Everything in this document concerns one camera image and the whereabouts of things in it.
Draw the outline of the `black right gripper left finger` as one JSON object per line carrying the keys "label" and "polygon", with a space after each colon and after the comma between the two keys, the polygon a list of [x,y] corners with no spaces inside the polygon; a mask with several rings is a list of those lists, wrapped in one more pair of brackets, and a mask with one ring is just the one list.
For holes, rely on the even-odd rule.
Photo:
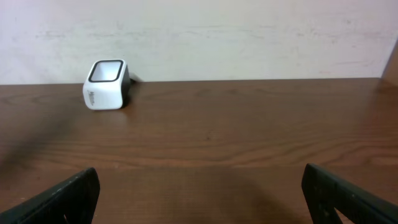
{"label": "black right gripper left finger", "polygon": [[91,223],[99,194],[91,167],[2,212],[1,223]]}

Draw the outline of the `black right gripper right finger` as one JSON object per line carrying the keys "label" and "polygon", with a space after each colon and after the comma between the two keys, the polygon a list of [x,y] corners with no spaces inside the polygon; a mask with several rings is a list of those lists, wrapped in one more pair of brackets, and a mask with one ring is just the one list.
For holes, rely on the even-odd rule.
{"label": "black right gripper right finger", "polygon": [[307,164],[302,191],[314,223],[339,223],[342,213],[355,224],[397,224],[397,205],[315,165]]}

